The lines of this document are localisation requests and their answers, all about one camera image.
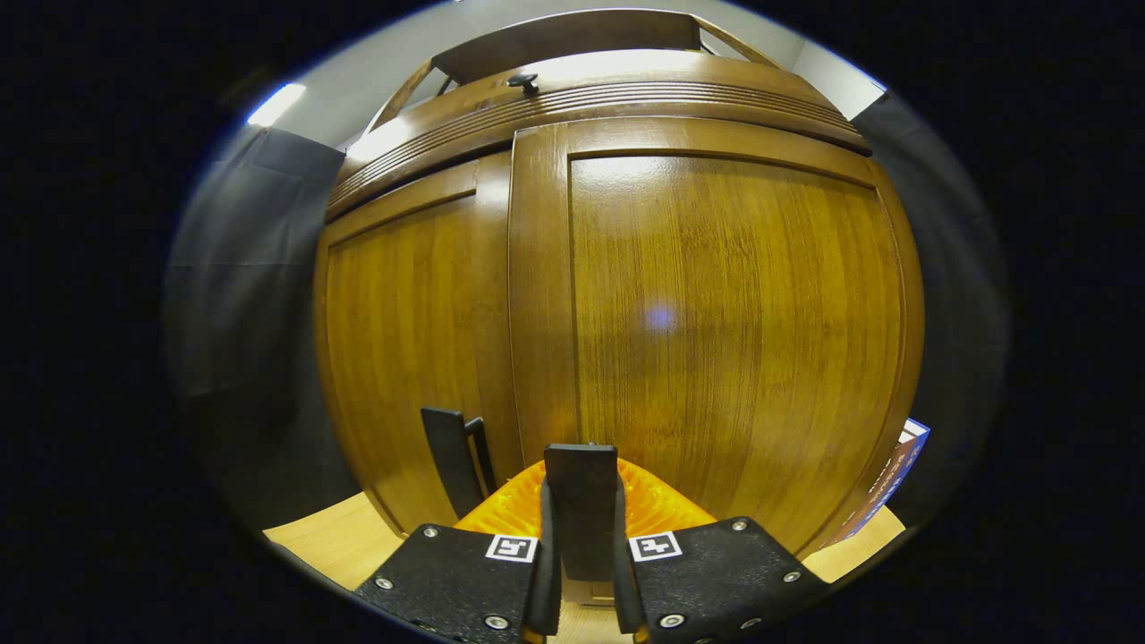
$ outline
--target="bolt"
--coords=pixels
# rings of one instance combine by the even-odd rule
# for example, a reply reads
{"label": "bolt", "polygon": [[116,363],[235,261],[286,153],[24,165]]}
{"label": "bolt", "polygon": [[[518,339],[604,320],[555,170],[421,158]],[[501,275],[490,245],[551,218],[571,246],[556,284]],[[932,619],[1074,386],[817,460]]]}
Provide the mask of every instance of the bolt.
{"label": "bolt", "polygon": [[485,626],[493,630],[505,630],[508,628],[508,620],[500,615],[489,615],[485,618]]}
{"label": "bolt", "polygon": [[684,623],[684,615],[678,615],[676,613],[660,618],[661,628],[676,628],[681,623]]}

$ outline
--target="cabinet door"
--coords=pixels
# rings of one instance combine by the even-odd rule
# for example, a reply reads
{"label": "cabinet door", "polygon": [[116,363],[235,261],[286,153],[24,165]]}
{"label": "cabinet door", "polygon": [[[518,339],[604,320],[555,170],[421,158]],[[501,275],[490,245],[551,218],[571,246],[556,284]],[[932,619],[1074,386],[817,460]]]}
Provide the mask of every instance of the cabinet door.
{"label": "cabinet door", "polygon": [[390,527],[452,525],[423,407],[482,416],[499,481],[522,469],[508,358],[510,154],[410,183],[326,227],[315,331],[326,401]]}
{"label": "cabinet door", "polygon": [[526,462],[614,443],[805,556],[890,457],[922,290],[867,158],[689,118],[518,132],[510,317]]}

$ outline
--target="ceiling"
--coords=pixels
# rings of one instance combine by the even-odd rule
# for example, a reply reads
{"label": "ceiling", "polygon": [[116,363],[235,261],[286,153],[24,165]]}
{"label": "ceiling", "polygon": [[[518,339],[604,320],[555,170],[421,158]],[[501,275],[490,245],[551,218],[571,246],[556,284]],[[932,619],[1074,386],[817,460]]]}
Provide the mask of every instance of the ceiling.
{"label": "ceiling", "polygon": [[[349,44],[344,49],[317,63],[301,78],[287,79],[306,86],[306,92],[284,113],[275,127],[306,136],[319,143],[345,150],[357,140],[366,124],[382,103],[427,58],[450,47],[483,33],[513,23],[562,11],[606,7],[639,7],[669,9],[700,15],[728,30],[737,38],[763,52],[784,69],[802,73],[832,102],[839,100],[824,89],[838,81],[835,77],[846,62],[822,48],[808,55],[811,64],[800,62],[807,41],[763,16],[719,0],[629,0],[601,2],[593,0],[465,0],[432,5],[416,14],[388,25],[370,36]],[[705,38],[704,42],[717,54],[740,57],[722,42]],[[819,76],[816,83],[813,76]],[[845,84],[850,103],[866,107],[882,94],[871,89],[869,79],[851,68]],[[444,80],[435,71],[411,96],[409,105],[436,93]],[[859,94],[872,94],[869,100]],[[853,115],[842,110],[848,118]]]}

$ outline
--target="book cover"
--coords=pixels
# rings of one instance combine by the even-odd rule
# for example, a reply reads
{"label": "book cover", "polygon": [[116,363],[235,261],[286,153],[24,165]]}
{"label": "book cover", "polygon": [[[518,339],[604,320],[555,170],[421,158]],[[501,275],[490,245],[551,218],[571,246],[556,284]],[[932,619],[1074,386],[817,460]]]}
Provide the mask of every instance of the book cover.
{"label": "book cover", "polygon": [[883,465],[883,471],[875,479],[874,485],[867,490],[867,502],[844,519],[838,532],[834,536],[823,541],[820,549],[834,545],[845,539],[850,539],[859,533],[863,526],[878,512],[878,509],[886,504],[894,490],[899,488],[902,480],[910,471],[918,453],[922,451],[926,437],[930,435],[930,427],[907,418],[899,434],[899,443],[895,446],[891,457]]}

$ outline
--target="gray fabric curtain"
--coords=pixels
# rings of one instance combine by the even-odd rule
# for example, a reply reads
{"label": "gray fabric curtain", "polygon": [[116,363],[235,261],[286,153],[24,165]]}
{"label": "gray fabric curtain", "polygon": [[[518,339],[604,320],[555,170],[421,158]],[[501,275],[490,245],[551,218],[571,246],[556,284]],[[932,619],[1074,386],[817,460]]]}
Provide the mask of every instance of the gray fabric curtain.
{"label": "gray fabric curtain", "polygon": [[182,429],[258,529],[356,494],[315,361],[314,260],[344,155],[247,126],[187,203],[165,276]]}
{"label": "gray fabric curtain", "polygon": [[970,176],[902,101],[884,95],[852,123],[891,175],[922,265],[926,336],[910,416],[931,435],[887,502],[911,526],[970,472],[997,411],[1010,346],[1005,262]]}

